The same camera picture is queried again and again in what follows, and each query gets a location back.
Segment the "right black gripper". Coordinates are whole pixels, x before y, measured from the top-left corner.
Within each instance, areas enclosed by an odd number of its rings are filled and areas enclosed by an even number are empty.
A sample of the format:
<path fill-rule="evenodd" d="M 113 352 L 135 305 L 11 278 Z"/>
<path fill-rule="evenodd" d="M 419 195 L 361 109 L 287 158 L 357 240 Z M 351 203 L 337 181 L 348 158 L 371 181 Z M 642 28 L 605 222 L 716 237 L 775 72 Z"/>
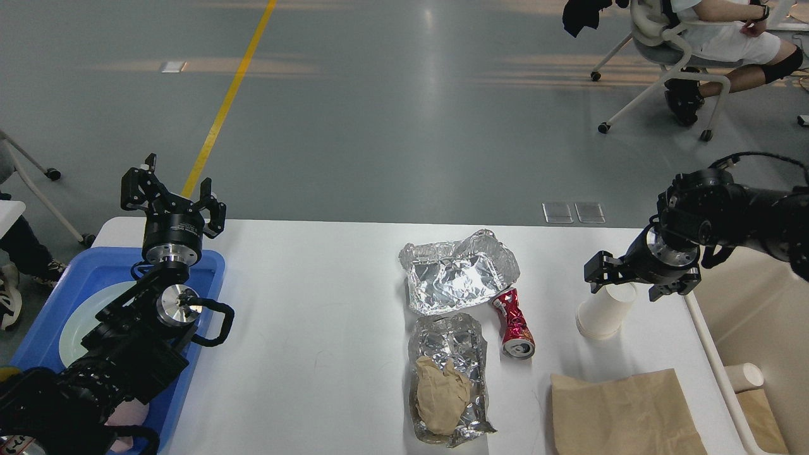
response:
<path fill-rule="evenodd" d="M 610 284 L 633 282 L 653 283 L 649 300 L 662 296 L 687 296 L 702 281 L 697 266 L 699 246 L 685 243 L 667 244 L 655 226 L 647 226 L 630 244 L 623 257 L 598 251 L 583 266 L 584 280 L 590 293 L 596 294 Z"/>

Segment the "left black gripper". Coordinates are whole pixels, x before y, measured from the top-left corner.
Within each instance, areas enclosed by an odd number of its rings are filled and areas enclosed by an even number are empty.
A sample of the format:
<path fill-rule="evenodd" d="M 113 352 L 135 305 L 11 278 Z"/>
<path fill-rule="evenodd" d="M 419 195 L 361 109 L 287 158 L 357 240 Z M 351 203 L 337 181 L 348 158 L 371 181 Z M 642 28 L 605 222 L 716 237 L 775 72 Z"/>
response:
<path fill-rule="evenodd" d="M 226 204 L 214 195 L 212 179 L 205 178 L 200 182 L 200 198 L 192 209 L 170 212 L 169 192 L 154 174 L 157 158 L 156 154 L 150 154 L 144 164 L 124 173 L 119 206 L 122 210 L 145 212 L 142 259 L 147 264 L 170 261 L 196 265 L 202 256 L 202 234 L 213 239 L 224 231 Z M 203 210 L 210 215 L 206 224 L 200 215 Z"/>

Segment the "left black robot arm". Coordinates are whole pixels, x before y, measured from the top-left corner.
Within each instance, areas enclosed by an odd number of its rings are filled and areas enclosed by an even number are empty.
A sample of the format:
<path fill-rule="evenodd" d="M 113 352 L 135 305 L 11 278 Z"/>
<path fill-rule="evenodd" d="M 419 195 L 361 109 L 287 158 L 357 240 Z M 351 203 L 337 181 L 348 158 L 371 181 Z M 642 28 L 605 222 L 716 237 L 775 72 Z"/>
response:
<path fill-rule="evenodd" d="M 202 259 L 202 238 L 224 230 L 226 206 L 200 184 L 194 202 L 171 193 L 154 173 L 157 156 L 121 180 L 121 207 L 145 212 L 145 273 L 95 315 L 83 337 L 86 354 L 62 372 L 30 368 L 2 382 L 3 454 L 104 454 L 118 437 L 143 438 L 156 454 L 159 435 L 141 425 L 109 425 L 116 407 L 147 404 L 190 365 L 190 343 L 225 342 L 234 309 L 186 285 Z"/>

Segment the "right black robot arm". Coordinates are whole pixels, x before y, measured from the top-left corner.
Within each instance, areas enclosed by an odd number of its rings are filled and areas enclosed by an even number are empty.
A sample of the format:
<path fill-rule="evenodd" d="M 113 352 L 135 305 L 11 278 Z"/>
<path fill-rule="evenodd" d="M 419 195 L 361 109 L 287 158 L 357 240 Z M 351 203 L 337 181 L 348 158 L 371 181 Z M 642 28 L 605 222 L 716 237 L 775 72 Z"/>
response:
<path fill-rule="evenodd" d="M 725 262 L 739 247 L 787 262 L 807 279 L 807 186 L 786 192 L 737 183 L 730 167 L 740 158 L 731 154 L 708 168 L 676 175 L 623 256 L 600 251 L 584 265 L 592 293 L 637 282 L 649 285 L 651 301 L 684 296 L 699 285 L 702 268 Z"/>

